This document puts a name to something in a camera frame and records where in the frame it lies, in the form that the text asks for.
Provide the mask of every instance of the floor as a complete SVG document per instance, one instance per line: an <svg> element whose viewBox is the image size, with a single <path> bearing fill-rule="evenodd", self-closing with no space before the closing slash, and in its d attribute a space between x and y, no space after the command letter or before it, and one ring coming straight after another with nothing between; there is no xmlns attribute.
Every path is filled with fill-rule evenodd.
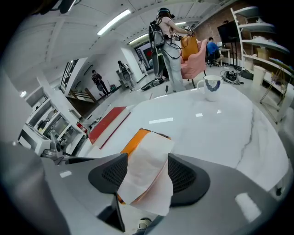
<svg viewBox="0 0 294 235"><path fill-rule="evenodd" d="M233 71L232 67L227 67L229 71ZM226 70L226 67L207 67L206 75L220 75L221 71ZM194 83L196 84L199 80L204 77L204 73L200 73L195 79ZM113 94L111 94L102 104L100 104L83 122L85 126L89 126L96 118L102 117L106 115L113 107L118 106L130 106L137 105L143 101L154 99L156 97L165 95L165 87L168 85L169 89L167 94L173 93L170 82L164 82L156 87L152 87L147 91L142 91L141 87L143 87L148 82L152 81L155 78L154 73L149 74L149 76L145 76L133 89L131 92L129 89L127 90L117 90ZM279 130L279 124L276 125L272 116L275 117L277 115L277 103L279 102L279 96L270 91L266 98L263 100L263 104L259 103L260 98L266 92L265 87L260 88L260 98L253 98L250 94L250 86L252 84L251 80L242 78L239 76L239 80L244 82L244 85L232 85L244 95L246 95L268 118L276 131ZM193 84L190 81L183 80L184 86L187 90L193 89Z"/></svg>
<svg viewBox="0 0 294 235"><path fill-rule="evenodd" d="M225 68L225 67L207 67L206 69L206 74L207 75L220 75L222 70L227 70L229 69L230 71L233 70L232 67ZM204 76L204 73L199 74L195 79L194 82L195 84L201 80ZM91 115L89 115L89 119L85 120L84 124L88 125L89 123L92 123L92 121L96 118L102 117L105 114L107 114L113 107L117 106L130 106L130 105L137 105L140 102L149 100L149 99L154 99L156 97L165 95L165 87L166 85L169 86L169 90L167 94L173 93L170 82L168 81L167 83L164 82L161 85L158 85L156 87L153 87L147 91L141 91L141 87L143 87L145 84L147 84L149 81L154 79L154 73L149 74L149 76L144 77L133 89L131 92L130 90L118 90L115 93L111 94L97 109L95 109ZM264 115L268 118L268 120L271 122L273 127L275 128L276 131L279 130L279 124L276 125L274 120L271 117L277 115L277 103L279 101L279 96L275 94L274 92L270 92L267 97L264 99L264 105L261 105L259 103L260 98L262 95L266 92L265 87L261 87L260 90L260 98L256 99L253 98L250 94L250 86L252 84L251 80L244 79L242 77L239 77L240 81L244 82L244 85L233 85L236 87L240 92L242 92L244 95L246 95L263 113ZM193 89L193 84L191 81L184 80L184 86L185 88L188 89ZM125 225L125 234L134 234L137 230L138 226L138 221L139 219L143 217L148 217L151 220L154 220L157 215L152 214L152 213L147 213L145 211L138 210L132 206L129 205L119 205L121 215L123 218L123 222Z"/></svg>

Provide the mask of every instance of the white table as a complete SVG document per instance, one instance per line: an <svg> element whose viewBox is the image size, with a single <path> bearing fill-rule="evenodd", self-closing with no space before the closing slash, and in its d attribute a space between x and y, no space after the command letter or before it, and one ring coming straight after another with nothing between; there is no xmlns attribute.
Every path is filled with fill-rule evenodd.
<svg viewBox="0 0 294 235"><path fill-rule="evenodd" d="M228 53L228 58L229 58L229 63L228 64L231 64L230 49L228 49L228 48L219 48L220 54L221 54L222 51L226 51Z"/></svg>
<svg viewBox="0 0 294 235"><path fill-rule="evenodd" d="M173 153L236 168L269 191L288 170L283 144L245 95L231 85L222 86L217 102L206 101L200 88L138 104L104 147L92 148L88 157L121 152L145 128L171 137Z"/></svg>

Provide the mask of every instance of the brick wall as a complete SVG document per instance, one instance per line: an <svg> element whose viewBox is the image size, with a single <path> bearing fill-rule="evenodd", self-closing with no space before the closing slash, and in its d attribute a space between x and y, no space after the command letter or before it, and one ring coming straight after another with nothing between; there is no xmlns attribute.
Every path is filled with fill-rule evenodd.
<svg viewBox="0 0 294 235"><path fill-rule="evenodd" d="M231 5L227 6L220 12L214 14L212 17L207 19L205 22L200 24L196 29L196 38L198 40L203 40L203 39L208 39L209 37L213 37L214 42L221 42L221 37L219 35L219 31L217 30L217 27L220 25L224 24L224 21L233 21L233 15L231 12L231 8L233 8L234 11L242 9L244 7L250 6L247 2L245 1L238 1L234 2ZM245 18L242 16L237 16L237 19L239 21L239 24L245 24ZM249 39L249 34L248 33L243 33L243 39ZM243 44L244 50L248 53L251 54L251 45L246 45ZM226 48L231 49L231 43L226 43ZM241 47L240 43L237 43L237 54L238 54L238 59L241 60Z"/></svg>
<svg viewBox="0 0 294 235"><path fill-rule="evenodd" d="M219 32L217 30L217 27L219 27L220 25L224 24L225 20L228 21L233 21L233 15L231 12L231 8L234 11L237 11L239 9L248 7L248 6L254 6L249 4L248 2L244 1L244 0L240 0L237 2L232 3L231 5L227 6L226 8L224 8L223 10L219 11L218 13L214 14L212 17L210 17L209 19L207 19L205 22L203 22L202 24L200 24L194 31L196 33L196 38L198 40L203 40L203 39L208 39L209 37L213 37L214 42L221 42L221 37L219 35ZM237 15L237 20L239 21L239 24L245 24L246 20L243 16L238 16ZM254 23L256 22L256 18L253 19L249 19L248 20L249 23ZM276 42L280 42L280 38L278 34L269 34L269 33L261 33L261 32L256 32L256 33L252 33L252 37L253 36L263 36L267 39L273 39ZM249 32L246 30L244 30L242 32L242 38L243 39L250 39L250 34ZM225 43L226 44L226 48L231 48L231 43ZM240 47L240 43L236 43L237 44L237 58L239 60L241 60L241 47ZM252 55L254 53L257 54L257 47L256 46L251 46L250 44L246 44L243 43L243 48L246 51L246 54L248 55ZM281 61L283 61L284 63L288 64L289 63L289 57L285 56L285 54L278 52L276 50L269 50L269 57L274 57L276 59L279 59ZM276 72L276 68L273 66L269 66L265 63L259 62L259 61L254 61L255 65L260 65L262 67L264 67L265 69L269 70L270 72Z"/></svg>

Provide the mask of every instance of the pink armchair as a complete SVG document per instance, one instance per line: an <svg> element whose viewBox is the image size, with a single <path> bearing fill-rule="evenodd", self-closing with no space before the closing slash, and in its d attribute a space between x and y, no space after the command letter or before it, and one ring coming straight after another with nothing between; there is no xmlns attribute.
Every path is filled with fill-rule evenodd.
<svg viewBox="0 0 294 235"><path fill-rule="evenodd" d="M183 61L181 57L181 73L183 79L191 79L194 88L194 78L200 74L202 71L205 73L206 65L205 65L205 54L206 54L206 45L207 39L198 42L198 48L200 48L197 54L192 54L189 56L187 61Z"/></svg>

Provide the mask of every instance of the white mug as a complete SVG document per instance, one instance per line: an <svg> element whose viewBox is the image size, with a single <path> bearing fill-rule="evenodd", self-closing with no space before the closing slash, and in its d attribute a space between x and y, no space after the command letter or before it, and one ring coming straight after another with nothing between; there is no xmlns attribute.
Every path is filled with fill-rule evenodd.
<svg viewBox="0 0 294 235"><path fill-rule="evenodd" d="M215 75L204 76L203 80L197 82L196 87L204 82L204 96L208 101L217 101L220 97L220 88L222 84L222 77Z"/></svg>

